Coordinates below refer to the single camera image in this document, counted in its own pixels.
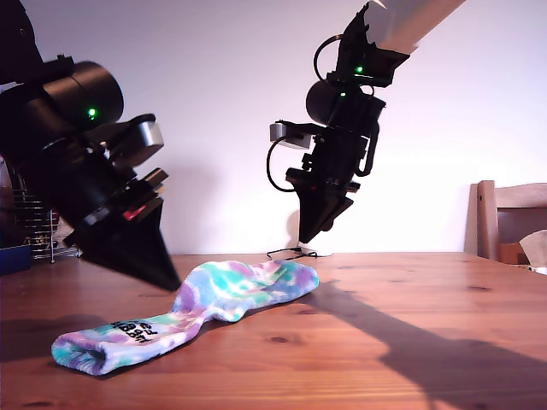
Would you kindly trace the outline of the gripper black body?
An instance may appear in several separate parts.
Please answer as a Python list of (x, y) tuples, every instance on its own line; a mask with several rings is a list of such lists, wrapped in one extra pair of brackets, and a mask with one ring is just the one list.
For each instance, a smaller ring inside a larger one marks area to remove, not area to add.
[(291, 167), (285, 181), (289, 192), (312, 201), (346, 201), (360, 189), (354, 177), (370, 174), (370, 136), (345, 130), (286, 130), (285, 141), (312, 151), (299, 168)]
[(17, 170), (74, 229), (70, 243), (162, 241), (158, 191), (168, 175), (159, 167), (138, 179), (100, 149), (64, 138), (29, 155)]

